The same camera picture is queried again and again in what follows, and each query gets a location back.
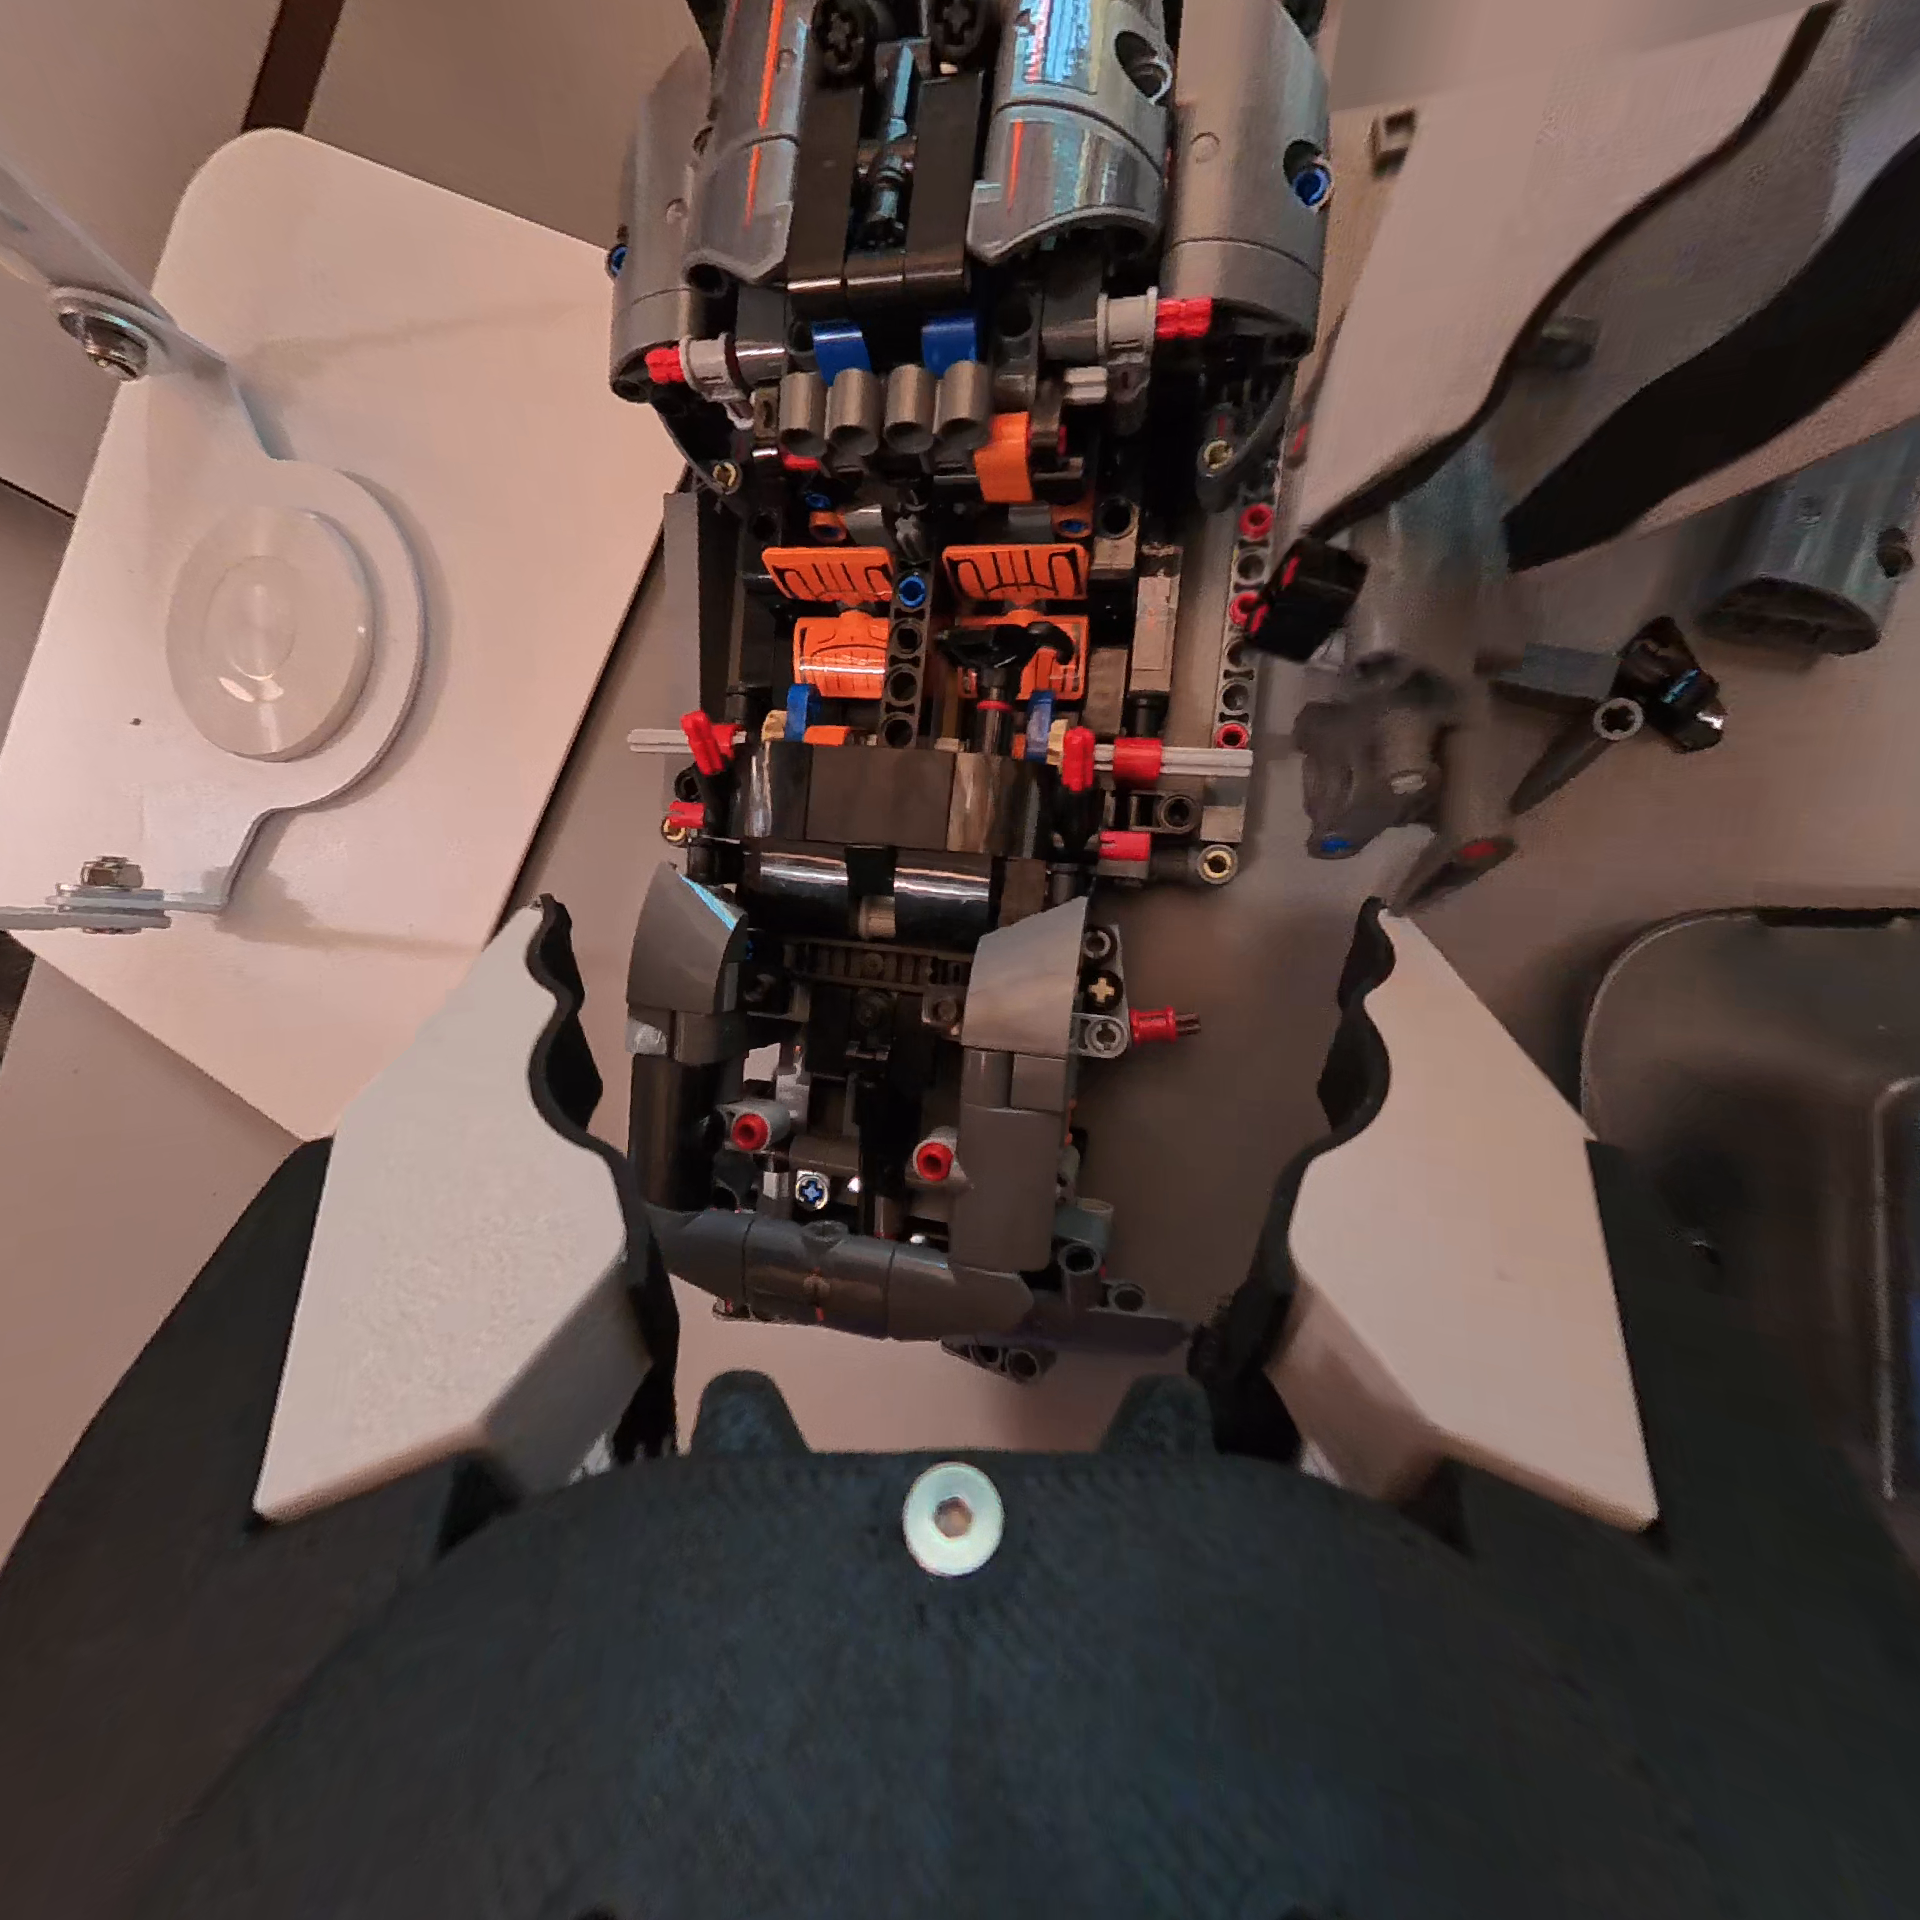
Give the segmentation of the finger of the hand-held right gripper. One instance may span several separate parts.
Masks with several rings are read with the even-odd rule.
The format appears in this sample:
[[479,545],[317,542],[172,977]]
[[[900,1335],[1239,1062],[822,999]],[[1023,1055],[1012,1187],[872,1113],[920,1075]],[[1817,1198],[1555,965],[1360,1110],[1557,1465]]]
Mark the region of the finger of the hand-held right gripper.
[[1600,326],[1513,449],[1513,569],[1662,529],[1915,411],[1918,4],[1837,4],[1756,132],[1567,297]]
[[1558,297],[1796,84],[1822,7],[1503,7],[1495,24],[1485,71],[1409,92],[1409,150],[1327,345],[1300,529],[1369,519],[1481,431]]

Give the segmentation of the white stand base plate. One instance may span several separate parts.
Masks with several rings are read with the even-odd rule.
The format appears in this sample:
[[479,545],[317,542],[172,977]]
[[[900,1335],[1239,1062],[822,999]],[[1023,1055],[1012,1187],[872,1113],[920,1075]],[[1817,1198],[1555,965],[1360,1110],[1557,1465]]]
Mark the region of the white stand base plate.
[[[681,460],[607,389],[600,256],[292,132],[239,135],[151,285],[4,732],[4,921],[289,1135],[332,1132],[486,945]],[[317,751],[238,758],[164,663],[245,507],[356,548],[375,647]]]

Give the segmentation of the black lego blade piece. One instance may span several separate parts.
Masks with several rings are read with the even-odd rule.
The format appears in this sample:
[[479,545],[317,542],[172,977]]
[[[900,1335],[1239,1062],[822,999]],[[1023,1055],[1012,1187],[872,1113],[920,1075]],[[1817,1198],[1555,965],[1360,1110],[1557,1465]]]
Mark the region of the black lego blade piece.
[[1574,777],[1585,772],[1601,753],[1643,729],[1643,707],[1631,696],[1612,696],[1574,713],[1543,747],[1541,757],[1525,769],[1510,793],[1509,812],[1525,816]]

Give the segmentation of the grey lego side panel assembly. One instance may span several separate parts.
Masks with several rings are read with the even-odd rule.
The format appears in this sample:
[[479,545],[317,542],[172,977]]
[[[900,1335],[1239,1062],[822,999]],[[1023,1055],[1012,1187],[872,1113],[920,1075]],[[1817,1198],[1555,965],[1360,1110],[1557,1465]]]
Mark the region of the grey lego side panel assembly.
[[1329,689],[1295,716],[1312,857],[1355,857],[1427,827],[1398,884],[1409,913],[1515,851],[1496,784],[1495,679],[1525,659],[1529,600],[1503,534],[1507,495],[1477,438],[1335,537],[1299,534],[1246,617],[1247,643],[1308,663],[1329,640]]

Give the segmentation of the long grey lego wedge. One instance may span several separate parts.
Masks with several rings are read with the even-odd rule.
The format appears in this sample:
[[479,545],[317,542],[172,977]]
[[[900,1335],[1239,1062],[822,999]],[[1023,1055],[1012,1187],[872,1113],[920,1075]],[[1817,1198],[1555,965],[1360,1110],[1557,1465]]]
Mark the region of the long grey lego wedge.
[[1519,663],[1491,677],[1495,694],[1543,711],[1583,711],[1616,696],[1619,651],[1534,640]]

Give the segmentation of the lego car model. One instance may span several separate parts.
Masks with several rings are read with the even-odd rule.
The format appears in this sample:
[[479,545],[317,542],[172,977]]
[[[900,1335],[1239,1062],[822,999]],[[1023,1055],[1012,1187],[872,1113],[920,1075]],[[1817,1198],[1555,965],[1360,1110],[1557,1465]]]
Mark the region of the lego car model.
[[631,949],[631,1161],[736,1321],[1015,1381],[1179,1351],[1086,1067],[1196,1021],[1117,889],[1215,889],[1317,334],[1317,4],[689,4],[622,180],[609,387],[685,460],[695,707]]

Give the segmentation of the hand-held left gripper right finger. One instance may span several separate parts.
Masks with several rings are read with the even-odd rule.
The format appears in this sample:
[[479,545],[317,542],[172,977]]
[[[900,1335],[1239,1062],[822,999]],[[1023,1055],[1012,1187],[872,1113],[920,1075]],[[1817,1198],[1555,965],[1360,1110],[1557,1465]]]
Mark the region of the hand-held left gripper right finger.
[[1335,988],[1323,1133],[1190,1349],[1213,1445],[1309,1452],[1361,1497],[1477,1468],[1619,1528],[1659,1515],[1593,1133],[1451,963],[1369,901]]

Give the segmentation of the smartphone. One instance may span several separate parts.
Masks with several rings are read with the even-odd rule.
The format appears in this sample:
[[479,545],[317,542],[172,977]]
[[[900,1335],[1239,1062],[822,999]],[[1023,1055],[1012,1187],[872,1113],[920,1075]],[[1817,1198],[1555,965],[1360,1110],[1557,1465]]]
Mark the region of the smartphone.
[[1880,1497],[1918,1473],[1918,1079],[1883,1085],[1869,1113],[1869,1326]]

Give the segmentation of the clear round disc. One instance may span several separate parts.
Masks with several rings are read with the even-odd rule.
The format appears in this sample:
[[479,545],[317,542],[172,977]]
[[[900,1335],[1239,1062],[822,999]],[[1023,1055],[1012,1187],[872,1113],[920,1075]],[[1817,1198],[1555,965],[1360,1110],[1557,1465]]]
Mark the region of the clear round disc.
[[166,675],[207,745],[297,761],[352,717],[367,680],[367,572],[332,519],[245,507],[184,555],[164,623]]

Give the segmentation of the grey curved lego panel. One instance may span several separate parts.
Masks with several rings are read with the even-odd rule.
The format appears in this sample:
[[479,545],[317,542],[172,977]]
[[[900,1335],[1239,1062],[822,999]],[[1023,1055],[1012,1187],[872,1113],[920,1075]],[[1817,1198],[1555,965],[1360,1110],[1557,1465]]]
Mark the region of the grey curved lego panel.
[[1756,494],[1696,617],[1718,640],[1856,655],[1915,573],[1918,429],[1891,427]]

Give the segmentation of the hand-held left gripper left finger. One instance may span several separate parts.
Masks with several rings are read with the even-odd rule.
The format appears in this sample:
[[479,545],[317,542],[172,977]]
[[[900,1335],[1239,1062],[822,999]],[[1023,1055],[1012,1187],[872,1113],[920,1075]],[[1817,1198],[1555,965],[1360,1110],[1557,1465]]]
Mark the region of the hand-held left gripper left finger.
[[681,1318],[564,905],[512,913],[328,1141],[254,1508],[316,1515],[473,1456],[513,1494],[677,1438]]

